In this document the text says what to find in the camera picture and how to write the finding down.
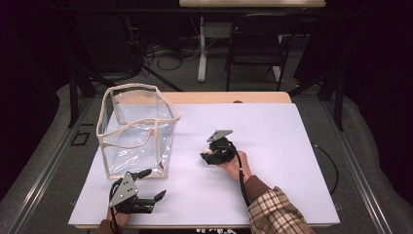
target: black chair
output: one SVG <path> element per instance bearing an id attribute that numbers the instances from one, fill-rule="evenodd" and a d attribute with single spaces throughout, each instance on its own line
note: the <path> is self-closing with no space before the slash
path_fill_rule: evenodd
<path id="1" fill-rule="evenodd" d="M 279 91 L 291 38 L 295 36 L 298 27 L 298 19 L 287 14 L 256 13 L 236 19 L 231 26 L 225 65 L 227 91 L 230 87 L 231 64 L 269 66 L 268 71 L 272 70 L 273 66 L 279 66 L 281 68 L 277 85 Z M 280 42 L 281 35 L 285 40 Z"/>

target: clear plastic bag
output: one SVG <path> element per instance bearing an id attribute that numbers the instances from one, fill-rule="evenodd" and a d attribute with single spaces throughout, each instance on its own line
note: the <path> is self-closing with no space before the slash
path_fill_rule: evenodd
<path id="1" fill-rule="evenodd" d="M 109 88 L 96 127 L 108 178 L 147 169 L 152 169 L 148 177 L 168 177 L 173 130 L 180 117 L 155 86 Z"/>

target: wooden desk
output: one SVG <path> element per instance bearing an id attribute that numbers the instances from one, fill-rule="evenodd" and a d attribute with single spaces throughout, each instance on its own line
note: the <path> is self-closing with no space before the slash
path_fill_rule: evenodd
<path id="1" fill-rule="evenodd" d="M 181 7 L 188 8 L 319 8 L 324 7 L 324 0 L 180 0 Z M 207 51 L 206 51 L 206 23 L 204 17 L 200 22 L 200 66 L 198 70 L 198 81 L 206 80 Z M 280 69 L 273 68 L 276 77 Z"/>
<path id="2" fill-rule="evenodd" d="M 248 153 L 253 172 L 277 185 L 312 226 L 339 223 L 313 148 L 295 104 L 286 93 L 163 93 L 181 110 L 174 131 L 168 179 L 136 182 L 140 198 L 165 190 L 152 214 L 133 214 L 129 228 L 248 228 L 237 181 L 200 156 L 207 138 L 231 129 L 229 139 Z M 243 104 L 229 104 L 240 100 Z M 114 180 L 106 178 L 100 149 L 69 220 L 97 228 L 105 218 Z"/>

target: hand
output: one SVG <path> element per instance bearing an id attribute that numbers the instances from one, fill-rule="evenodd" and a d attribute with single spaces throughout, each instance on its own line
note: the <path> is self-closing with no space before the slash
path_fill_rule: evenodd
<path id="1" fill-rule="evenodd" d="M 238 154 L 240 155 L 241 163 L 243 164 L 244 182 L 246 182 L 252 175 L 251 169 L 249 168 L 248 161 L 246 160 L 246 154 L 242 151 L 238 151 Z M 240 163 L 237 155 L 230 162 L 218 166 L 227 171 L 232 178 L 236 180 L 240 179 Z"/>
<path id="2" fill-rule="evenodd" d="M 118 226 L 124 227 L 128 223 L 131 215 L 130 214 L 117 213 L 116 209 L 114 209 L 114 210 L 115 210 L 114 211 L 115 214 L 116 214 L 115 218 L 116 218 L 116 222 L 118 223 Z M 112 214 L 110 213 L 110 209 L 107 210 L 106 219 L 109 220 L 109 221 L 112 220 Z"/>

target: plaid sleeve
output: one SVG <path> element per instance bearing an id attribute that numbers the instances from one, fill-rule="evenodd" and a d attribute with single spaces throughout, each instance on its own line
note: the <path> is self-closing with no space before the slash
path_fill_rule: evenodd
<path id="1" fill-rule="evenodd" d="M 270 189 L 248 208 L 254 234 L 314 233 L 303 215 L 278 187 Z"/>

